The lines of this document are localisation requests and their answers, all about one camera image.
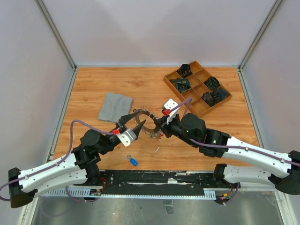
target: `wooden table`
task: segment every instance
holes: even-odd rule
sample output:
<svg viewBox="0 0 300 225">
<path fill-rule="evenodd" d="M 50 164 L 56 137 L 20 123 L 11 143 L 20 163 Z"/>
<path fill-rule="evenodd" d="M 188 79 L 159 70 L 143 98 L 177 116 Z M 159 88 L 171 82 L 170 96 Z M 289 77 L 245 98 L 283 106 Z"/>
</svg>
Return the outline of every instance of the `wooden table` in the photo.
<svg viewBox="0 0 300 225">
<path fill-rule="evenodd" d="M 147 108 L 161 117 L 161 106 L 165 101 L 172 98 L 180 102 L 163 81 L 163 76 L 174 70 L 173 67 L 79 68 L 54 158 L 61 157 L 68 150 L 72 120 L 83 120 L 104 131 L 115 127 L 113 123 L 98 120 L 98 113 L 108 91 L 133 97 L 131 112 L 136 108 Z M 233 97 L 202 118 L 206 126 L 258 145 L 236 68 L 209 67 L 207 70 L 232 93 Z M 184 107 L 180 109 L 180 116 L 183 112 Z M 131 128 L 135 126 L 133 121 L 127 125 Z M 73 148 L 79 145 L 79 139 L 87 130 L 87 127 L 75 124 Z M 129 160 L 122 159 L 128 154 L 138 162 L 137 167 L 131 165 Z M 140 133 L 139 139 L 129 147 L 125 148 L 119 144 L 113 152 L 101 156 L 98 166 L 100 169 L 211 171 L 217 163 L 247 165 L 235 160 L 206 157 L 199 153 L 198 149 L 190 147 L 174 136 L 156 140 Z"/>
</svg>

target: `white panel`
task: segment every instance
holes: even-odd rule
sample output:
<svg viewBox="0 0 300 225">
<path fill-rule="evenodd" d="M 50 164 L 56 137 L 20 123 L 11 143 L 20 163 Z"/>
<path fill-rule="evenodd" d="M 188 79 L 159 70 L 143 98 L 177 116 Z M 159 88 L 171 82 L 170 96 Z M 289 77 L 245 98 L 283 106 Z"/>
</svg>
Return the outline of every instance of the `white panel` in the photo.
<svg viewBox="0 0 300 225">
<path fill-rule="evenodd" d="M 44 0 L 78 65 L 238 65 L 274 0 Z"/>
<path fill-rule="evenodd" d="M 0 30 L 2 185 L 9 169 L 45 161 L 71 68 L 33 0 L 1 1 Z M 1 224 L 16 224 L 20 212 L 0 201 Z"/>
<path fill-rule="evenodd" d="M 300 151 L 300 1 L 286 0 L 244 69 L 266 147 Z M 300 197 L 290 196 L 300 223 Z"/>
</svg>

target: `white bracket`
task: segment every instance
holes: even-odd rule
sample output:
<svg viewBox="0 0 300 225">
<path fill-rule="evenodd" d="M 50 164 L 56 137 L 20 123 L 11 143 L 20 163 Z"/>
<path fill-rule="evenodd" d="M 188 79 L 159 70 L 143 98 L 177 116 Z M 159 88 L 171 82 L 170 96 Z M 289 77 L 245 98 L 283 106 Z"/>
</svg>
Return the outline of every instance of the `white bracket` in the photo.
<svg viewBox="0 0 300 225">
<path fill-rule="evenodd" d="M 175 108 L 176 106 L 178 106 L 177 102 L 173 101 L 173 99 L 171 99 L 171 98 L 164 104 L 164 108 L 169 109 L 169 110 Z M 179 111 L 179 108 L 172 111 L 169 114 L 169 116 L 167 118 L 167 124 L 169 124 L 173 120 L 173 118 L 178 114 L 178 111 Z"/>
</svg>

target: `wooden compartment box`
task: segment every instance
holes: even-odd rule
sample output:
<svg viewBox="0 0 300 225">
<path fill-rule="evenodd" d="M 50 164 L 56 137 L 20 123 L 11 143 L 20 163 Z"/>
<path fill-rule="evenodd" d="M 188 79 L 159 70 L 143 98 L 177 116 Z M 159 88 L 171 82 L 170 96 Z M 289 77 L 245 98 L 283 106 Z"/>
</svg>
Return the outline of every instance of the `wooden compartment box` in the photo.
<svg viewBox="0 0 300 225">
<path fill-rule="evenodd" d="M 189 64 L 191 66 L 192 75 L 188 76 L 187 79 L 191 83 L 191 89 L 180 93 L 175 84 L 172 84 L 169 80 L 180 78 L 181 76 L 176 72 L 174 72 L 164 76 L 164 82 L 169 86 L 169 88 L 175 93 L 175 95 L 181 100 L 184 101 L 185 99 L 191 97 L 192 102 L 189 107 L 189 110 L 198 117 L 202 117 L 205 114 L 209 113 L 210 111 L 214 110 L 215 108 L 219 107 L 223 103 L 227 102 L 231 97 L 231 93 L 220 83 L 220 87 L 227 91 L 227 97 L 223 100 L 218 102 L 217 104 L 210 107 L 202 98 L 201 96 L 203 93 L 211 90 L 204 84 L 205 81 L 211 76 L 211 74 L 204 69 L 197 61 L 191 62 Z"/>
</svg>

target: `gray towel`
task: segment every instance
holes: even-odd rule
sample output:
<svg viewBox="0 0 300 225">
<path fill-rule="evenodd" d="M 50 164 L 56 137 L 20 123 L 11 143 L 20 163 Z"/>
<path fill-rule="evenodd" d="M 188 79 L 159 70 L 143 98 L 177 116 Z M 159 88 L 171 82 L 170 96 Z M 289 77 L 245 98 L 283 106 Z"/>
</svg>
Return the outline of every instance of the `gray towel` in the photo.
<svg viewBox="0 0 300 225">
<path fill-rule="evenodd" d="M 130 112 L 133 98 L 121 94 L 106 93 L 98 120 L 118 122 L 121 116 Z"/>
</svg>

